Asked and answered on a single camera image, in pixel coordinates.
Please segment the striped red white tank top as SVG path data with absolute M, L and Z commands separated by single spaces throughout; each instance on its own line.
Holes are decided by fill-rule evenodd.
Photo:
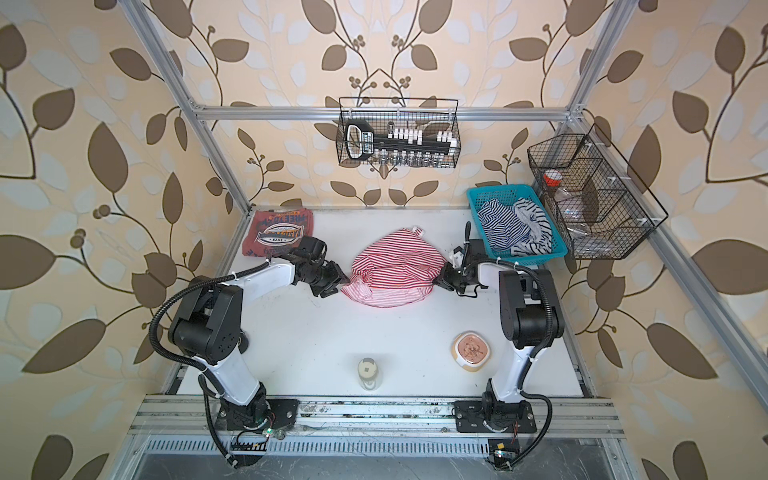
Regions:
M 353 261 L 342 293 L 374 308 L 396 308 L 426 299 L 446 259 L 423 239 L 419 227 L 396 230 L 365 248 Z

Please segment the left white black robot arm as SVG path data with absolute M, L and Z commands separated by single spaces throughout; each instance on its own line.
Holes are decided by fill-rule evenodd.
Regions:
M 214 416 L 230 431 L 290 429 L 298 416 L 296 399 L 270 400 L 247 367 L 248 337 L 242 328 L 247 294 L 260 298 L 304 283 L 313 296 L 327 298 L 350 283 L 341 267 L 326 258 L 327 245 L 304 237 L 299 246 L 249 269 L 218 278 L 198 277 L 166 300 L 147 330 L 152 349 L 198 373 L 209 430 Z

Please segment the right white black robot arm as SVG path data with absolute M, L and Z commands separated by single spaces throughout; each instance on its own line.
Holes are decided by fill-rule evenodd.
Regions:
M 549 270 L 488 257 L 483 242 L 470 237 L 471 229 L 468 221 L 463 245 L 433 284 L 470 299 L 477 299 L 480 290 L 495 289 L 507 344 L 480 398 L 454 402 L 452 416 L 460 433 L 508 435 L 508 440 L 489 441 L 488 463 L 497 471 L 511 471 L 550 429 L 552 400 L 528 392 L 525 382 L 535 362 L 563 336 L 565 322 Z

